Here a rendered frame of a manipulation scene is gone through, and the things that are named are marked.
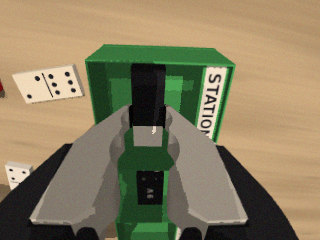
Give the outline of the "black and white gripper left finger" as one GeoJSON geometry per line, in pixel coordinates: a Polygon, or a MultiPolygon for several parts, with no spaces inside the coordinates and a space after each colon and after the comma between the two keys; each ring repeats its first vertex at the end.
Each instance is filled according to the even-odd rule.
{"type": "Polygon", "coordinates": [[[132,124],[127,104],[28,175],[0,202],[0,240],[75,240],[82,227],[105,240],[119,214],[118,159],[132,124]]]}

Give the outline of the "black 9v battery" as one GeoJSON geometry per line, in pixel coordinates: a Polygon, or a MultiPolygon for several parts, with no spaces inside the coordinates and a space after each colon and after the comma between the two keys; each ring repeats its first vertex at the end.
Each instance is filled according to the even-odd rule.
{"type": "Polygon", "coordinates": [[[137,171],[138,205],[162,205],[164,171],[137,171]]]}

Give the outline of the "green rack of labelled bins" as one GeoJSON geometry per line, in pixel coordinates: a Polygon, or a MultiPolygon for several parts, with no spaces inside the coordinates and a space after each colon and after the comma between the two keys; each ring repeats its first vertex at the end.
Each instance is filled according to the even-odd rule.
{"type": "MultiPolygon", "coordinates": [[[[215,48],[103,44],[85,59],[95,126],[132,104],[132,63],[165,64],[164,105],[217,144],[236,64],[215,48]]],[[[178,240],[181,230],[167,216],[168,176],[174,165],[167,152],[168,132],[163,128],[162,147],[134,146],[132,124],[124,141],[118,170],[134,171],[118,171],[118,240],[178,240]],[[164,171],[162,205],[138,205],[137,171],[164,171]]]]}

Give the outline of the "white domino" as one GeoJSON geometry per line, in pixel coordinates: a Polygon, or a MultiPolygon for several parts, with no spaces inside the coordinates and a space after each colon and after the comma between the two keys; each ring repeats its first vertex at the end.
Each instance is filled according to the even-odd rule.
{"type": "Polygon", "coordinates": [[[75,64],[17,72],[12,75],[26,103],[83,96],[75,64]]]}
{"type": "Polygon", "coordinates": [[[30,173],[33,172],[33,166],[18,162],[8,161],[5,165],[11,191],[21,183],[30,173]]]}

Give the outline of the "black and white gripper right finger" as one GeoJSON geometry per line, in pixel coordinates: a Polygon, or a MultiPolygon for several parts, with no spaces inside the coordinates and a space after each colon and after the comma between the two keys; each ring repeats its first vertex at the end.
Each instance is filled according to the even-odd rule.
{"type": "Polygon", "coordinates": [[[167,216],[202,240],[299,240],[264,187],[223,146],[170,105],[163,106],[169,170],[167,216]],[[170,127],[170,133],[169,133],[170,127]]]}

